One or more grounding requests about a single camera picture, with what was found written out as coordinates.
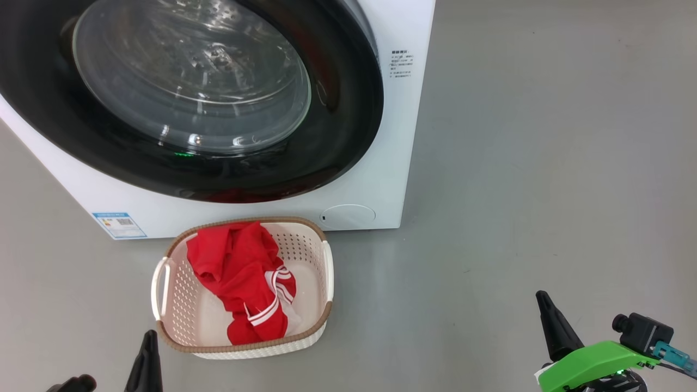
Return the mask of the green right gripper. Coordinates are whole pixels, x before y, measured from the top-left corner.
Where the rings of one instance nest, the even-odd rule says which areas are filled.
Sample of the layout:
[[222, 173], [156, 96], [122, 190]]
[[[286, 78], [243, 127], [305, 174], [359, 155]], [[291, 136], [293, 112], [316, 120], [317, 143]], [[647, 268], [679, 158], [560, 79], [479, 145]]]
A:
[[660, 359], [638, 354], [614, 341], [584, 347], [550, 295], [538, 290], [536, 299], [548, 355], [555, 362], [537, 375], [542, 392], [567, 392], [627, 368], [639, 368], [640, 364], [660, 364]]

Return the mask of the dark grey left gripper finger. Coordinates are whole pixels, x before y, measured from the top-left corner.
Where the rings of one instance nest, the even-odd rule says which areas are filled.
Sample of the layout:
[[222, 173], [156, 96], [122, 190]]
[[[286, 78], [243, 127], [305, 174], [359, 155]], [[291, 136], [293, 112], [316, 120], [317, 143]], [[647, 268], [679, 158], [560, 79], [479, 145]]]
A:
[[163, 392], [158, 337], [148, 330], [136, 355], [124, 392]]

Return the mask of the red garment with white stripes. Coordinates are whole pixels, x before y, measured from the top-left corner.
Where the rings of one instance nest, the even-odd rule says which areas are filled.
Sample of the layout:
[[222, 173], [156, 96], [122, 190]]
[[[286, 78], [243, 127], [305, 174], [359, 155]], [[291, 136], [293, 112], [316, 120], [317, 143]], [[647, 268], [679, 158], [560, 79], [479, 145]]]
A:
[[293, 309], [296, 278], [258, 221], [199, 229], [186, 246], [199, 282], [232, 315], [227, 327], [232, 345], [281, 339], [301, 322]]

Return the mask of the dark washing machine door with glass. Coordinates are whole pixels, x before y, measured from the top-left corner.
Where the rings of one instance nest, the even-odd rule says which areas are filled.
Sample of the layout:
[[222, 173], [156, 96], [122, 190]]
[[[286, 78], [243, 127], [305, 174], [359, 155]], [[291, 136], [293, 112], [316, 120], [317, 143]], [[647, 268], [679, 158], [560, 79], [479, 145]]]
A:
[[334, 181], [384, 107], [358, 0], [0, 0], [0, 96], [90, 168], [208, 203]]

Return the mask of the cream perforated laundry basket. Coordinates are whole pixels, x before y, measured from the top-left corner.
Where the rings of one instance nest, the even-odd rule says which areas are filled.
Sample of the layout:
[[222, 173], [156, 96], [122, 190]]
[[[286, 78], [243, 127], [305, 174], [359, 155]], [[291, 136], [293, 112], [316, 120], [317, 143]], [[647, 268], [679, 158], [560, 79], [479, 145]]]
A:
[[334, 297], [333, 253], [324, 232], [299, 217], [259, 221], [298, 280], [293, 309], [301, 317], [299, 326], [281, 339], [232, 345], [226, 333], [232, 314], [202, 286], [186, 258], [185, 243], [195, 237], [195, 226], [174, 239], [155, 268], [150, 288], [158, 335], [171, 348], [202, 359], [258, 359], [307, 349], [323, 335]]

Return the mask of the white front-load washing machine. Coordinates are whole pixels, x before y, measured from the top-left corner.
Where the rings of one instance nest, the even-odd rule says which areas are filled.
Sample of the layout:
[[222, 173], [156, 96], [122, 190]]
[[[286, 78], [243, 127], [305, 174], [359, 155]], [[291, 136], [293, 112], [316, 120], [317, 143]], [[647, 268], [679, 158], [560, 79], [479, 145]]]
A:
[[326, 185], [261, 203], [208, 203], [130, 185], [59, 149], [0, 96], [5, 122], [113, 239], [170, 238], [194, 226], [258, 217], [301, 217], [324, 230], [401, 225], [436, 0], [358, 0], [378, 48], [384, 107], [371, 146]]

